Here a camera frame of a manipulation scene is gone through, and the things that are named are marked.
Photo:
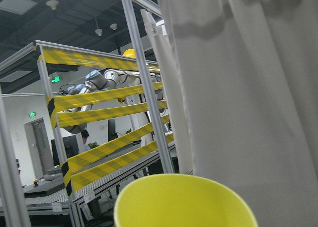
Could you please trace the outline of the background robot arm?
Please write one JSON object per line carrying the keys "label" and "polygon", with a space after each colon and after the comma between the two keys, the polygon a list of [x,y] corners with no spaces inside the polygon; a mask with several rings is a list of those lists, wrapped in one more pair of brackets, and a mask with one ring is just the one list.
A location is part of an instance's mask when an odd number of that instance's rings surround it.
{"label": "background robot arm", "polygon": [[[69,88],[65,96],[51,99],[52,127],[76,134],[80,125],[131,115],[134,128],[139,128],[151,121],[144,91],[139,72],[110,69],[101,74],[91,71],[84,84]],[[115,108],[92,108],[95,104],[115,99],[123,99],[127,104]]]}

